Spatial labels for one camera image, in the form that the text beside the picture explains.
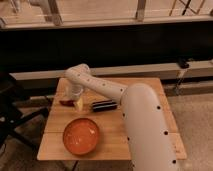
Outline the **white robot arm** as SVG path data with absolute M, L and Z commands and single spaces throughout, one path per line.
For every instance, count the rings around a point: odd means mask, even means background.
M 94 77 L 87 64 L 68 68 L 65 77 L 70 99 L 78 100 L 89 88 L 121 105 L 133 171 L 180 171 L 163 109 L 151 86 Z

